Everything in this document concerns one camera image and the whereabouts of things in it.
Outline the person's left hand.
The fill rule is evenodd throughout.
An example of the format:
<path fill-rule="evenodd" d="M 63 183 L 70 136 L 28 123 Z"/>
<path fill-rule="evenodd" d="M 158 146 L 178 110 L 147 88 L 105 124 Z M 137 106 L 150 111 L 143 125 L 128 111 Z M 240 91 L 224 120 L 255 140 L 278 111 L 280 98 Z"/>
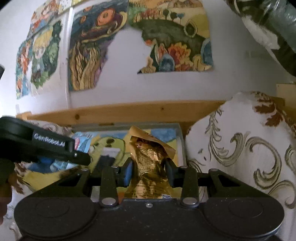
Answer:
<path fill-rule="evenodd" d="M 12 187 L 17 189 L 17 174 L 15 172 L 11 173 L 8 181 L 1 185 L 0 191 L 0 225 L 3 224 L 4 216 L 8 210 L 8 204 L 11 202 L 12 199 Z"/>

